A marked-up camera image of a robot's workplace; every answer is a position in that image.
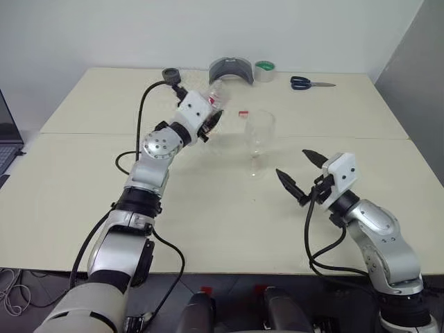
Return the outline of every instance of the laptop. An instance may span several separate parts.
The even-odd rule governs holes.
[[[23,155],[23,139],[0,90],[0,175],[16,156]]]

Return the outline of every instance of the laptop keyboard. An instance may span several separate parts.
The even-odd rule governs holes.
[[[14,146],[0,146],[0,167],[6,162],[8,157],[15,151]]]

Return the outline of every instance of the scissors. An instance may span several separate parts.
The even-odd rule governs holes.
[[[311,82],[308,78],[302,76],[292,76],[290,79],[293,90],[306,90],[311,87],[335,87],[333,83]]]

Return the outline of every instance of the glass cup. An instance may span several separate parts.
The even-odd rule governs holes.
[[[265,110],[249,111],[244,139],[249,153],[249,174],[258,177],[264,171],[263,154],[270,148],[275,136],[276,118]]]

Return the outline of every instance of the white cable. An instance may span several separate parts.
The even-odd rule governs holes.
[[[3,301],[3,305],[5,307],[5,310],[10,316],[17,317],[17,316],[20,316],[23,313],[23,311],[25,311],[28,308],[28,306],[30,305],[31,290],[29,290],[29,288],[23,284],[17,284],[17,281],[20,278],[20,274],[22,274],[21,269],[17,270],[17,272],[14,272],[10,268],[0,269],[0,274],[5,273],[5,272],[11,273],[12,279],[9,281],[9,283],[7,283],[7,285],[4,289],[0,289],[0,302]],[[28,291],[29,299],[28,299],[28,302],[26,303],[25,306],[13,305],[10,301],[11,291],[17,287],[18,288],[23,287]]]

